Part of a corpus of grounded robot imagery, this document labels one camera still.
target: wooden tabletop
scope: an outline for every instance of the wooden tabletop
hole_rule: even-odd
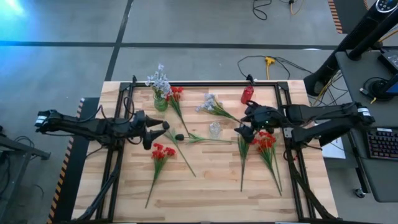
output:
[[[303,81],[287,82],[292,103],[308,105]],[[107,117],[114,116],[119,85],[120,82],[105,82],[103,85],[99,103],[103,105]],[[209,125],[218,121],[223,129],[220,139],[236,140],[237,134],[233,128],[238,126],[237,122],[205,112],[198,113],[195,108],[205,101],[205,93],[213,93],[223,102],[226,111],[238,119],[242,118],[246,109],[245,105],[240,103],[243,88],[186,87],[180,104],[188,130],[208,137]],[[137,87],[133,95],[136,111],[144,110],[152,118],[166,120],[177,133],[185,134],[182,123],[171,106],[163,113],[155,110],[150,88]],[[254,87],[252,100],[261,105],[277,107],[272,87]],[[243,191],[240,192],[241,162],[237,144],[214,141],[198,144],[181,142],[180,149],[197,176],[192,175],[177,152],[175,157],[167,161],[160,173],[146,209],[145,203],[154,176],[154,162],[150,158],[152,150],[146,151],[141,144],[132,145],[127,142],[124,147],[114,222],[297,221],[289,168],[282,157],[285,150],[283,137],[280,130],[276,130],[275,135],[278,138],[277,162],[282,181],[282,196],[279,195],[271,173],[254,147],[249,149]],[[164,136],[154,142],[175,148]],[[319,146],[317,141],[310,144]],[[88,153],[99,147],[97,142],[91,142]],[[326,209],[337,216],[322,152],[307,148],[303,150],[303,155],[311,189]],[[103,149],[85,161],[73,218],[79,217],[99,192],[105,159],[106,149]],[[303,192],[300,193],[304,212],[308,216]],[[108,211],[107,204],[108,202],[104,208],[104,215]]]

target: concrete floor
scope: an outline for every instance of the concrete floor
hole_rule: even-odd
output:
[[[306,0],[294,17],[287,4],[273,1],[264,8],[267,21],[253,16],[251,4],[248,0],[135,0],[123,43],[269,44],[281,45],[281,49],[122,47],[113,55],[117,60],[108,78],[130,80],[136,75],[145,80],[160,62],[172,80],[242,80],[236,62],[247,55],[280,56],[315,71],[331,51],[294,45],[321,49],[344,38],[336,32],[327,0]],[[127,0],[0,0],[0,40],[39,42],[27,43],[39,45],[36,47],[0,47],[0,124],[10,138],[26,135],[38,148],[52,153],[48,161],[35,159],[29,164],[8,220],[46,221],[67,138],[35,133],[37,112],[57,109],[75,114],[80,98],[100,95],[115,53],[113,47],[101,43],[115,43],[126,6]],[[71,42],[74,47],[44,47],[47,42]],[[99,47],[84,47],[81,42]],[[387,44],[398,45],[398,36]],[[248,59],[241,66],[245,73],[265,79],[262,59]],[[291,79],[307,75],[294,67],[288,69]],[[272,79],[287,78],[278,65],[271,66],[270,73]],[[346,88],[342,79],[336,86]],[[341,94],[339,90],[331,92],[335,98]],[[347,94],[337,103],[350,100]],[[327,95],[323,101],[332,99]],[[341,218],[396,223],[398,203],[377,203],[372,195],[365,199],[353,196],[352,190],[359,187],[354,170],[328,169],[328,173]],[[44,189],[43,198],[34,184]]]

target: keyboard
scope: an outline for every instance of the keyboard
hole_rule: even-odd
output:
[[[375,128],[366,135],[370,158],[398,161],[398,129]]]

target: white paper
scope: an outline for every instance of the white paper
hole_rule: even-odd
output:
[[[322,155],[325,158],[345,159],[346,154],[341,149],[344,149],[343,142],[338,138],[322,147]]]

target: gray desk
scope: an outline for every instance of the gray desk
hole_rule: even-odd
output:
[[[392,74],[377,60],[379,52],[366,52],[358,61],[350,60],[345,52],[336,53],[338,65],[348,87],[352,101],[367,106],[374,116],[375,127],[398,126],[398,97],[389,102],[370,104],[369,98],[359,92],[363,83],[371,77],[390,79]],[[368,158],[368,150],[362,134],[352,130],[358,154]],[[398,161],[361,159],[374,198],[378,202],[398,202]]]

